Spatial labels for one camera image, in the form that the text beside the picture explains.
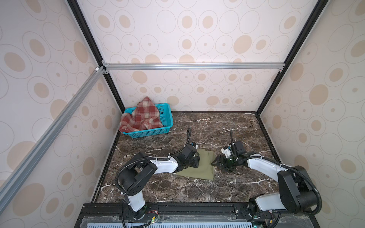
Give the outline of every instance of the patterned wallpaper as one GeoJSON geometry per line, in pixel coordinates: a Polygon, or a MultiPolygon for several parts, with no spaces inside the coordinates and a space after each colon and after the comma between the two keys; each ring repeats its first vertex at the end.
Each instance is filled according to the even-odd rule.
{"type": "Polygon", "coordinates": [[[2,0],[0,186],[95,70],[62,0],[2,0]]]}
{"type": "Polygon", "coordinates": [[[173,111],[256,111],[278,69],[110,72],[126,108],[145,96],[173,111]]]}
{"type": "Polygon", "coordinates": [[[121,113],[99,79],[0,216],[0,228],[73,228],[90,202],[121,113]]]}
{"type": "Polygon", "coordinates": [[[365,0],[324,11],[261,115],[284,163],[308,170],[322,228],[365,220],[365,0]]]}
{"type": "Polygon", "coordinates": [[[317,0],[79,0],[109,63],[279,62],[317,0]]]}

